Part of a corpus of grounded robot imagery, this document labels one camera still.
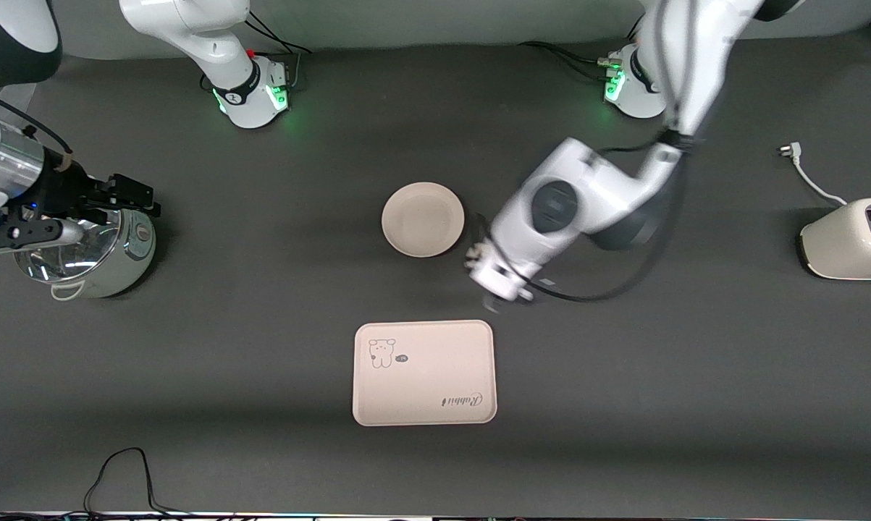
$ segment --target white cable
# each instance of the white cable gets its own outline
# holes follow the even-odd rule
[[[831,195],[829,192],[822,190],[819,185],[815,184],[815,181],[809,178],[808,174],[805,174],[805,171],[802,169],[802,146],[799,142],[790,143],[789,145],[783,146],[779,149],[779,152],[783,156],[788,156],[792,158],[792,164],[796,167],[796,170],[799,172],[799,175],[802,176],[802,180],[806,182],[809,187],[812,188],[820,197],[825,199],[835,201],[837,204],[846,206],[846,201],[843,198],[839,198],[837,195]]]

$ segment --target white toaster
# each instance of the white toaster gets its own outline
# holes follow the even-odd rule
[[[838,208],[802,229],[806,267],[817,276],[871,280],[871,198]]]

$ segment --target table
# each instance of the table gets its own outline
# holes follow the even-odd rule
[[[55,303],[0,257],[1,508],[75,508],[138,445],[159,500],[196,511],[871,519],[871,283],[802,269],[825,204],[774,155],[800,140],[819,185],[871,197],[871,29],[737,44],[647,280],[501,314],[464,248],[387,245],[389,195],[441,182],[492,216],[565,136],[634,145],[660,122],[526,47],[305,56],[293,109],[256,131],[198,75],[68,59],[35,92],[91,174],[148,182],[164,215],[154,270],[113,299]],[[646,253],[578,241],[544,276],[592,292]],[[444,319],[495,330],[494,421],[357,425],[355,330]],[[137,459],[108,479],[98,508],[145,510]]]

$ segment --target logo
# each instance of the logo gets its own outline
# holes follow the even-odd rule
[[[442,398],[442,407],[460,407],[464,405],[467,405],[468,407],[477,407],[481,403],[484,403],[484,395],[478,392],[475,392],[471,396]]]

